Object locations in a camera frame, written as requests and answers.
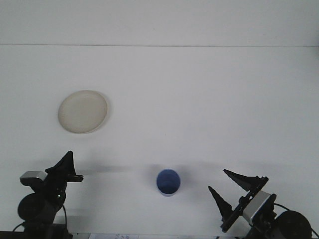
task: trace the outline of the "blue cup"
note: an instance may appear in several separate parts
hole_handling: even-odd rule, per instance
[[[156,184],[164,195],[171,196],[180,187],[180,177],[174,170],[165,169],[158,174]]]

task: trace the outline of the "white plate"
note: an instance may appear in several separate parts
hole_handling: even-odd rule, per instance
[[[107,104],[96,91],[77,91],[60,105],[58,118],[63,128],[73,133],[88,133],[101,125]]]

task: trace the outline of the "black cable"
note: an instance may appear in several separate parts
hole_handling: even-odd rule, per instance
[[[279,206],[279,207],[281,207],[281,208],[284,208],[284,209],[286,209],[287,211],[290,211],[288,208],[286,208],[285,206],[280,205],[280,204],[278,204],[278,203],[274,203],[274,205],[275,205],[275,206]],[[316,232],[314,231],[314,229],[312,229],[312,228],[311,228],[311,230],[313,231],[313,233],[314,233],[314,234],[317,236],[317,238],[319,239],[318,233],[316,233]]]
[[[285,206],[280,205],[280,204],[278,204],[278,203],[274,203],[274,205],[275,205],[275,206],[279,206],[279,207],[281,207],[281,208],[284,208],[284,209],[286,209],[287,211],[290,211],[288,208],[286,208]]]
[[[313,231],[313,233],[317,236],[317,238],[319,238],[318,233],[316,233],[316,232],[314,231],[314,229],[312,229],[312,228],[311,228],[311,230],[312,230],[312,231]]]
[[[14,232],[18,227],[22,226],[23,223],[20,223],[18,226],[16,226],[12,231]]]
[[[68,229],[68,219],[67,219],[67,217],[66,217],[66,210],[65,210],[64,205],[63,205],[62,207],[63,207],[63,211],[64,211],[65,227]]]

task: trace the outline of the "white wall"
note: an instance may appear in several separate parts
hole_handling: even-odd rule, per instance
[[[318,46],[317,0],[2,0],[0,43]]]
[[[301,1],[290,2],[278,4],[301,6]],[[246,193],[222,172],[224,168],[268,176],[264,190],[276,193],[278,203],[303,213],[318,228],[317,47],[54,46],[246,42],[244,34],[237,35],[236,44],[234,38],[215,30],[205,30],[211,37],[201,41],[204,38],[195,34],[199,30],[195,25],[184,28],[184,33],[190,30],[185,38],[183,31],[174,35],[170,29],[180,29],[178,20],[184,21],[184,14],[191,11],[186,7],[176,14],[177,18],[168,18],[175,19],[174,24],[166,22],[168,29],[160,32],[161,37],[155,34],[148,38],[149,31],[138,34],[134,30],[122,32],[126,38],[120,41],[120,28],[125,24],[118,23],[118,28],[115,21],[107,22],[110,35],[119,33],[117,38],[103,38],[106,31],[89,36],[90,26],[94,25],[90,23],[97,20],[77,27],[87,22],[80,21],[77,11],[81,16],[87,13],[89,19],[108,19],[110,15],[104,16],[102,8],[95,4],[71,3],[72,8],[63,7],[67,3],[62,2],[0,2],[0,18],[6,19],[0,21],[4,22],[0,27],[0,230],[9,231],[21,222],[16,209],[31,189],[20,184],[19,176],[54,165],[68,150],[74,152],[77,173],[84,174],[82,183],[70,183],[67,188],[71,232],[222,235],[220,214],[207,186],[214,187],[234,207]],[[309,1],[302,9],[312,12],[318,3]],[[136,3],[121,1],[109,1],[104,6],[118,16],[122,11],[116,9],[126,4],[130,9],[141,9]],[[177,5],[181,2],[166,2],[160,7],[158,2],[152,4],[144,13],[149,14],[147,19],[157,19],[159,25],[162,14],[154,16],[151,12],[180,9]],[[193,6],[191,12],[200,7],[197,1],[184,4]],[[213,11],[209,2],[202,4],[202,11]],[[213,4],[225,8],[221,20],[238,9],[232,1],[229,5]],[[248,2],[244,4],[242,9],[252,7]],[[255,8],[265,4],[261,2]],[[35,20],[32,16],[37,16],[39,9],[42,13]],[[246,19],[251,12],[242,11],[247,14],[238,19]],[[282,10],[276,15],[290,16],[299,23],[309,17],[296,12]],[[213,20],[217,16],[207,13],[205,17]],[[246,20],[258,29],[258,17],[252,19],[256,21]],[[145,22],[150,27],[151,21]],[[308,23],[298,28],[300,33],[308,33],[300,41],[290,38],[285,42],[284,37],[278,40],[274,32],[269,39],[275,41],[259,41],[261,38],[254,38],[258,34],[251,33],[249,38],[254,40],[248,44],[315,45],[318,30],[311,21]],[[144,29],[139,21],[131,24],[134,29]],[[26,25],[28,31],[21,32]],[[296,35],[293,28],[286,29],[291,36]],[[53,45],[28,45],[35,43]],[[83,89],[105,95],[108,118],[93,133],[71,134],[59,125],[57,110],[66,96]],[[155,186],[157,173],[167,167],[177,170],[182,179],[173,197],[163,197]],[[62,213],[57,222],[63,222]],[[247,223],[239,219],[229,235],[245,235],[248,229]]]

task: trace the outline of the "black mount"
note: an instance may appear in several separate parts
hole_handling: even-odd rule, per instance
[[[275,219],[273,210],[276,194],[261,191],[268,182],[267,177],[247,177],[226,169],[224,172],[248,192],[245,197],[240,197],[238,206],[232,210],[232,206],[208,186],[221,213],[224,233],[239,216],[243,216],[252,227],[245,239],[311,239],[310,223],[302,214],[286,211]]]
[[[72,239],[66,224],[54,224],[56,213],[66,198],[68,182],[82,182],[83,175],[76,175],[73,153],[69,151],[53,167],[41,171],[29,171],[20,177],[24,186],[34,193],[24,197],[18,207],[18,214],[24,220],[24,232],[1,232],[7,238],[21,239]]]

